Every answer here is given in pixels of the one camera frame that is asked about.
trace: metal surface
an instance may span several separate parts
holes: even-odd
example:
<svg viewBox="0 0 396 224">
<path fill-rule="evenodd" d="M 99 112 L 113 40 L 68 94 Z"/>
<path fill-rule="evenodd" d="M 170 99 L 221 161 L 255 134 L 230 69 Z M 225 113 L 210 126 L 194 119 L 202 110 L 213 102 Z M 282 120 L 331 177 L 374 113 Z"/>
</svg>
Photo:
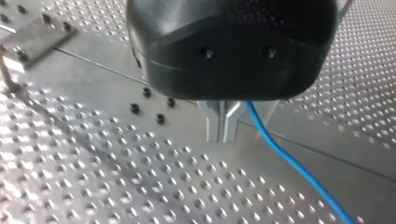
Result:
<svg viewBox="0 0 396 224">
<path fill-rule="evenodd" d="M 143 85 L 61 52 L 19 76 L 46 110 L 33 111 L 18 94 L 1 98 L 4 221 L 337 222 L 254 128 L 239 125 L 235 143 L 206 144 L 195 105 L 170 109 L 158 92 L 147 99 Z M 139 115 L 130 103 L 141 105 Z M 164 126 L 154 120 L 159 112 Z M 367 223 L 392 218 L 392 181 L 276 140 L 352 214 Z"/>
<path fill-rule="evenodd" d="M 69 23 L 46 18 L 48 21 L 38 18 L 1 40 L 6 66 L 23 72 L 27 66 L 77 31 Z"/>
<path fill-rule="evenodd" d="M 73 9 L 67 9 L 65 1 L 42 2 L 43 10 L 70 20 L 98 12 L 98 22 L 122 6 L 68 1 Z M 31 14 L 41 10 L 38 1 L 9 2 L 17 3 Z M 270 131 L 280 136 L 276 141 L 364 223 L 395 218 L 396 155 L 374 125 L 393 112 L 395 7 L 390 0 L 356 1 L 316 86 L 286 105 L 260 106 Z M 205 143 L 198 107 L 177 101 L 169 108 L 155 91 L 143 97 L 145 80 L 127 42 L 106 31 L 86 29 L 27 74 L 11 74 L 39 106 L 23 95 L 0 97 L 2 223 L 337 223 L 327 204 L 262 141 L 248 113 L 234 143 Z M 131 103 L 140 106 L 138 115 Z M 361 131 L 361 123 L 340 125 L 353 121 L 346 108 L 360 119 L 366 105 L 370 132 Z M 331 119 L 344 110 L 345 119 Z M 158 113 L 164 125 L 156 122 Z"/>
</svg>

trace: perforated metal plate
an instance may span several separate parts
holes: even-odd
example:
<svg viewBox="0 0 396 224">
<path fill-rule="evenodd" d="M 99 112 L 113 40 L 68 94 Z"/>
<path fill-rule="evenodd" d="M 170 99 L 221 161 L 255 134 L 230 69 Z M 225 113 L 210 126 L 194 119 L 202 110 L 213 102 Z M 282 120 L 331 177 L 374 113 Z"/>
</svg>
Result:
<svg viewBox="0 0 396 224">
<path fill-rule="evenodd" d="M 392 1 L 356 1 L 318 81 L 292 101 L 394 147 L 395 18 Z"/>
<path fill-rule="evenodd" d="M 125 0 L 46 1 L 44 11 L 109 41 L 128 41 Z"/>
<path fill-rule="evenodd" d="M 62 70 L 72 64 L 72 71 Z M 55 74 L 53 69 L 63 72 Z M 254 140 L 256 131 L 248 126 L 241 127 L 234 145 L 203 144 L 204 123 L 187 119 L 200 115 L 195 105 L 177 102 L 177 108 L 166 109 L 165 104 L 161 106 L 165 97 L 157 92 L 142 99 L 142 85 L 122 84 L 125 78 L 114 78 L 99 67 L 58 52 L 28 76 L 19 77 L 30 96 L 0 98 L 0 206 L 4 222 L 337 222 L 301 177 L 274 154 L 262 150 L 262 140 Z M 41 89 L 39 85 L 58 88 Z M 111 100 L 120 98 L 122 90 L 133 96 L 131 100 L 145 102 L 140 116 L 131 117 L 128 105 L 122 104 L 125 99 Z M 84 102 L 74 102 L 76 97 Z M 118 111 L 117 117 L 92 108 L 102 105 L 111 110 L 111 102 L 117 105 L 113 109 Z M 156 113 L 151 110 L 167 111 L 163 112 L 167 117 L 164 127 L 150 124 Z M 156 132 L 146 129 L 150 126 L 156 127 Z M 188 126 L 197 134 L 185 133 Z M 189 144 L 179 144 L 180 139 Z M 248 156 L 241 157 L 240 149 Z M 254 151 L 267 155 L 252 161 Z M 260 170 L 251 166 L 263 161 L 266 165 Z M 341 194 L 335 195 L 344 200 Z"/>
</svg>

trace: hole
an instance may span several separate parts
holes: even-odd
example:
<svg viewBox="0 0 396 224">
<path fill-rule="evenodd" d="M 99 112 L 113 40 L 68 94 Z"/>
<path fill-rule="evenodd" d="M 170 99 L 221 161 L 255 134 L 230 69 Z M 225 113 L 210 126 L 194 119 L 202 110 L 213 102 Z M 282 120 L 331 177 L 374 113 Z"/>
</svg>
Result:
<svg viewBox="0 0 396 224">
<path fill-rule="evenodd" d="M 169 210 L 166 212 L 164 218 L 167 222 L 174 222 L 176 220 L 176 215 L 173 211 Z"/>
<path fill-rule="evenodd" d="M 106 183 L 99 185 L 99 192 L 101 194 L 108 194 L 110 190 L 110 186 Z"/>
<path fill-rule="evenodd" d="M 181 201 L 181 200 L 184 199 L 184 195 L 183 195 L 183 193 L 182 193 L 180 190 L 178 190 L 178 191 L 176 191 L 176 192 L 174 193 L 174 198 L 175 198 L 176 200 Z"/>
<path fill-rule="evenodd" d="M 115 203 L 111 198 L 105 198 L 103 199 L 103 205 L 107 208 L 112 208 L 115 206 Z"/>
<path fill-rule="evenodd" d="M 143 203 L 142 210 L 144 212 L 150 213 L 150 212 L 152 212 L 153 208 L 154 208 L 154 205 L 152 205 L 151 202 L 147 201 L 147 202 Z"/>
<path fill-rule="evenodd" d="M 210 59 L 213 57 L 214 51 L 212 48 L 208 46 L 203 46 L 199 49 L 199 53 L 204 56 L 207 59 Z"/>
<path fill-rule="evenodd" d="M 126 214 L 128 214 L 129 217 L 136 217 L 137 216 L 136 210 L 134 210 L 132 207 L 127 208 L 125 211 L 126 211 Z"/>
<path fill-rule="evenodd" d="M 198 199 L 198 200 L 195 200 L 194 206 L 195 206 L 196 208 L 202 210 L 202 209 L 205 208 L 205 203 L 204 203 L 201 199 Z"/>
<path fill-rule="evenodd" d="M 276 56 L 276 49 L 272 46 L 267 46 L 262 50 L 262 56 L 264 58 L 273 59 Z"/>
<path fill-rule="evenodd" d="M 216 216 L 219 217 L 219 218 L 221 218 L 221 219 L 224 219 L 224 218 L 227 217 L 227 214 L 226 214 L 226 212 L 225 212 L 222 208 L 220 208 L 220 209 L 218 209 L 218 210 L 216 211 Z"/>
<path fill-rule="evenodd" d="M 49 217 L 49 218 L 47 218 L 47 223 L 48 224 L 56 224 L 56 223 L 58 223 L 58 218 L 56 218 L 55 216 Z"/>
<path fill-rule="evenodd" d="M 64 197 L 63 197 L 64 205 L 68 206 L 68 205 L 72 204 L 73 203 L 73 199 L 74 199 L 73 195 L 71 195 L 71 194 L 64 195 Z"/>
</svg>

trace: black plastic cover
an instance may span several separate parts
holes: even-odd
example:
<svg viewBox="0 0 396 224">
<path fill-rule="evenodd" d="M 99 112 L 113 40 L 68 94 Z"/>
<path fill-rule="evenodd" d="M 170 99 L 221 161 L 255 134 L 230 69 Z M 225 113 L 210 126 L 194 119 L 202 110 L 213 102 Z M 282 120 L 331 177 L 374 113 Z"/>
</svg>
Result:
<svg viewBox="0 0 396 224">
<path fill-rule="evenodd" d="M 129 0 L 136 62 L 150 85 L 192 100 L 275 100 L 318 76 L 336 0 Z"/>
</svg>

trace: metal bracket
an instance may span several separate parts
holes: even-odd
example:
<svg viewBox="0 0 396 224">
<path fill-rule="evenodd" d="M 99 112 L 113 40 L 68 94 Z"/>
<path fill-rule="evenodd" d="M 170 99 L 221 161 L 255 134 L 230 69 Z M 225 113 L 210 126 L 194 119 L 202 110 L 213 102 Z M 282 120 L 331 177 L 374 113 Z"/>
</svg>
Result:
<svg viewBox="0 0 396 224">
<path fill-rule="evenodd" d="M 68 22 L 42 14 L 41 18 L 1 41 L 4 47 L 4 62 L 7 67 L 24 72 L 27 66 L 75 34 L 76 30 Z"/>
<path fill-rule="evenodd" d="M 243 102 L 199 101 L 198 106 L 206 116 L 207 142 L 218 142 L 222 133 L 222 142 L 235 141 L 238 120 L 247 110 Z"/>
<path fill-rule="evenodd" d="M 0 45 L 0 71 L 1 71 L 1 76 L 2 79 L 4 80 L 4 83 L 6 84 L 5 90 L 2 91 L 8 91 L 8 92 L 13 92 L 17 91 L 20 89 L 20 85 L 14 82 L 11 78 L 11 75 L 9 74 L 8 68 L 6 67 L 4 63 L 4 58 L 3 58 L 3 46 Z"/>
</svg>

